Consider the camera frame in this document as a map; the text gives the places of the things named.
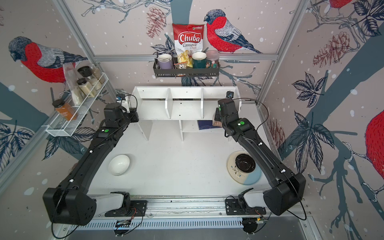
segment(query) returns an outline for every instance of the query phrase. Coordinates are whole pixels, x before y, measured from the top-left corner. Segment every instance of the white wire rack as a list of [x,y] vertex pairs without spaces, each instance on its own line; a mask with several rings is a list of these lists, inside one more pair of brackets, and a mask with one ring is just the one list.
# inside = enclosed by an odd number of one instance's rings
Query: white wire rack
[[93,104],[93,102],[96,100],[96,98],[99,96],[100,92],[103,90],[105,84],[108,82],[108,77],[105,73],[103,73],[100,77],[100,79],[104,78],[105,82],[102,85],[102,88],[97,90],[97,95],[94,98],[89,98],[88,95],[84,99],[84,101],[80,104],[80,106],[74,106],[72,98],[68,102],[69,105],[71,105],[73,108],[76,109],[75,114],[71,118],[71,120],[65,119],[62,115],[58,114],[54,120],[48,125],[47,129],[45,130],[48,132],[50,135],[57,137],[57,136],[62,136],[62,137],[70,137],[76,130],[76,128],[80,125],[81,121],[87,114],[89,108]]

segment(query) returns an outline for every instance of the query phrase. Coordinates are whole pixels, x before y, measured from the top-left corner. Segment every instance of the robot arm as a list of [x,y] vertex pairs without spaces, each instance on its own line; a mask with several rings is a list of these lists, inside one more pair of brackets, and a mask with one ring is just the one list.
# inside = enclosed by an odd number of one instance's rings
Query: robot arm
[[285,166],[261,140],[249,120],[238,117],[232,99],[219,100],[218,105],[226,133],[247,150],[272,187],[263,192],[266,205],[275,215],[281,215],[302,199],[306,182],[304,176],[294,174]]

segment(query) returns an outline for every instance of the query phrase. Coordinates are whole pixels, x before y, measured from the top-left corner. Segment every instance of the spice jar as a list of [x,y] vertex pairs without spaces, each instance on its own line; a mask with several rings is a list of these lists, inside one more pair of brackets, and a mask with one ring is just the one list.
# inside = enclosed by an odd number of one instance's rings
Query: spice jar
[[105,82],[105,79],[104,77],[101,77],[102,73],[100,69],[96,67],[94,64],[89,65],[89,67],[91,68],[92,74],[99,80],[101,84],[103,84]]
[[62,99],[54,100],[52,105],[55,107],[55,110],[60,113],[67,121],[75,120],[77,118],[77,113],[68,103],[64,102]]
[[91,71],[91,68],[89,66],[84,66],[82,68],[79,68],[77,70],[92,86],[94,86],[94,89],[95,90],[99,90],[102,85],[101,83],[99,82],[99,80],[97,80],[95,78],[95,76],[93,76],[92,74],[92,71]]
[[79,85],[79,88],[83,91],[83,93],[89,98],[94,98],[97,96],[97,92],[95,91],[95,89],[92,89],[92,85],[87,82],[85,78],[80,78],[79,80],[77,80],[77,84]]

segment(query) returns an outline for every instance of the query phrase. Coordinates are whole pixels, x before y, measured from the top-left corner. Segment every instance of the white snow dot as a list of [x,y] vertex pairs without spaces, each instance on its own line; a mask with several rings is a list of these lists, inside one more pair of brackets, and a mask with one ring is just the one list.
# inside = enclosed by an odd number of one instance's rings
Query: white snow dot
[[24,195],[31,195],[34,191],[34,187],[30,187],[27,190],[25,190]]

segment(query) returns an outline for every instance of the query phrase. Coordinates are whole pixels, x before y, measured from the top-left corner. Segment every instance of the bird mural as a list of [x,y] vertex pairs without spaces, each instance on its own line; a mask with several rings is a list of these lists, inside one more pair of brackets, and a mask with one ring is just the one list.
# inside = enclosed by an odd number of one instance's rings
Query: bird mural
[[59,48],[50,48],[18,36],[8,46],[14,61],[20,60],[33,74],[50,83],[65,83],[63,64],[87,60],[80,55],[67,53]]
[[219,52],[234,53],[239,49],[248,49],[261,53],[244,38],[239,29],[229,22],[223,10],[210,10],[204,21],[207,22],[208,41]]
[[[367,148],[366,154],[359,154],[352,150],[352,146],[348,142],[343,142],[351,151],[351,157],[347,161],[352,161],[353,155],[357,155],[364,159],[367,159],[372,163],[375,170],[384,179],[384,111],[379,113],[376,117],[372,118],[365,131],[365,145]],[[378,190],[373,190],[367,183],[363,182],[372,191],[374,199],[370,199],[372,202],[377,202],[377,194],[384,190],[384,185]]]
[[317,2],[313,5],[316,6],[316,5],[319,5],[320,3],[327,2],[331,6],[331,8],[337,8],[338,9],[339,15],[337,15],[337,17],[339,17],[339,16],[344,15],[343,13],[340,13],[340,8],[344,7],[345,5],[350,3],[351,1],[352,0],[321,0],[320,2]]

